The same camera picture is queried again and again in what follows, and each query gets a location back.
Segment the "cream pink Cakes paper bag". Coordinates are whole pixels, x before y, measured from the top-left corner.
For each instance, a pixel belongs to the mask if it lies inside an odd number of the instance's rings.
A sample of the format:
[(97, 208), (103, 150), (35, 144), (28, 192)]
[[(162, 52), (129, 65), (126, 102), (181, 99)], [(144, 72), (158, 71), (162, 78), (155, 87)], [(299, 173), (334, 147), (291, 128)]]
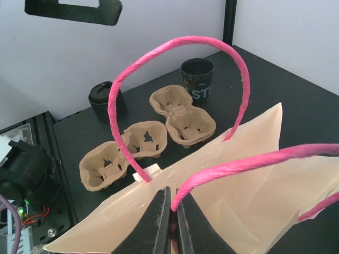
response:
[[(117, 125), (116, 98), (123, 81), (163, 52), (207, 44), (240, 70), (242, 103), (234, 126), (198, 151), (149, 175), (125, 145)], [(54, 253), (109, 253), (136, 227), (155, 194), (171, 190), (170, 210), (193, 197), (213, 229), (236, 253), (267, 253), (295, 224), (312, 219), (338, 201), (338, 145), (301, 144), (279, 148), (283, 109), (277, 104), (241, 124), (250, 95), (241, 56), (218, 39), (179, 37), (148, 52), (125, 69), (109, 93), (111, 132), (138, 180), (103, 201), (83, 221), (47, 244)]]

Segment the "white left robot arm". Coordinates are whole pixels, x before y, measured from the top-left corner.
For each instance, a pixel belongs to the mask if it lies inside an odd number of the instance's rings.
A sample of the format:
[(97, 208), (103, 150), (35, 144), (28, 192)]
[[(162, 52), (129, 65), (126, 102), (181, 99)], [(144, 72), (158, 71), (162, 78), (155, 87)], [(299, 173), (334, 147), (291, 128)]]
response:
[(20, 234), (18, 253), (47, 253), (44, 246), (72, 223), (57, 174), (57, 163), (33, 142), (26, 123), (1, 132), (1, 249), (11, 253)]

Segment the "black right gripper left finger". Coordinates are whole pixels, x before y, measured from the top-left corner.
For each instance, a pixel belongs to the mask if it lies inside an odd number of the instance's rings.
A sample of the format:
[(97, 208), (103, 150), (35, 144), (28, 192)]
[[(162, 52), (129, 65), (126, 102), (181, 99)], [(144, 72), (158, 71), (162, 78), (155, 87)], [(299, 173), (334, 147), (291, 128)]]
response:
[(126, 254), (165, 254), (171, 252), (171, 190), (160, 189), (132, 232), (112, 251)]

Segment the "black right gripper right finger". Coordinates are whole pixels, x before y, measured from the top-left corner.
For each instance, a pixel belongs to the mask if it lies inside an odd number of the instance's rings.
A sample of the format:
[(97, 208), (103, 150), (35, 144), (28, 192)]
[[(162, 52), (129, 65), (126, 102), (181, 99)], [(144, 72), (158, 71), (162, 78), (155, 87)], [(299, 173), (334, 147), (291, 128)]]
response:
[(213, 229), (197, 202), (185, 198), (177, 210), (178, 253), (235, 253)]

